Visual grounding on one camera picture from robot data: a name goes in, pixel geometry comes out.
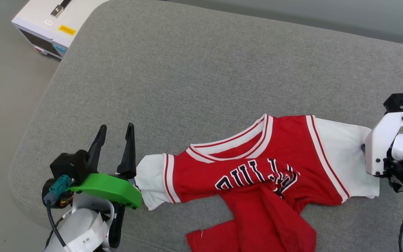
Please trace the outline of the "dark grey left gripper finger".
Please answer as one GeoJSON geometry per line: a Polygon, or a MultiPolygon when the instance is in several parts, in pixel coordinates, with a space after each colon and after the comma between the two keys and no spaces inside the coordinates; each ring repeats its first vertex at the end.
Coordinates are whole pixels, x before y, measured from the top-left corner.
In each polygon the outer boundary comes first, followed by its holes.
{"type": "Polygon", "coordinates": [[[136,177],[136,147],[133,123],[128,124],[125,141],[125,149],[121,163],[117,166],[117,173],[119,177],[128,180],[136,177]]]}
{"type": "Polygon", "coordinates": [[[89,158],[87,160],[87,168],[90,173],[98,173],[99,158],[102,146],[105,144],[107,126],[103,124],[88,150],[89,158]]]}

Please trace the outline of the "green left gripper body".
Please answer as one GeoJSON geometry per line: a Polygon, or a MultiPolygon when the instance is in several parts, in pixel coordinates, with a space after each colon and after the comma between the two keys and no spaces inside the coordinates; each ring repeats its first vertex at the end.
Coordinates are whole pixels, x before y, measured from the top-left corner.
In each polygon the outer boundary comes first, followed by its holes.
{"type": "Polygon", "coordinates": [[[118,249],[125,209],[141,206],[140,191],[128,180],[108,174],[90,174],[71,190],[71,227],[82,233],[70,242],[69,249],[118,249]]]}

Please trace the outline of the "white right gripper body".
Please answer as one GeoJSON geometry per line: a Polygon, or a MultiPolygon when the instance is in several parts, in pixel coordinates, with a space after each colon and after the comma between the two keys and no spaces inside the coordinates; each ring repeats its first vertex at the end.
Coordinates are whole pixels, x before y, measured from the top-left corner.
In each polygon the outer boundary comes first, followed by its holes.
{"type": "Polygon", "coordinates": [[[387,113],[365,139],[365,166],[368,174],[384,175],[384,162],[403,159],[403,112],[387,113]]]}

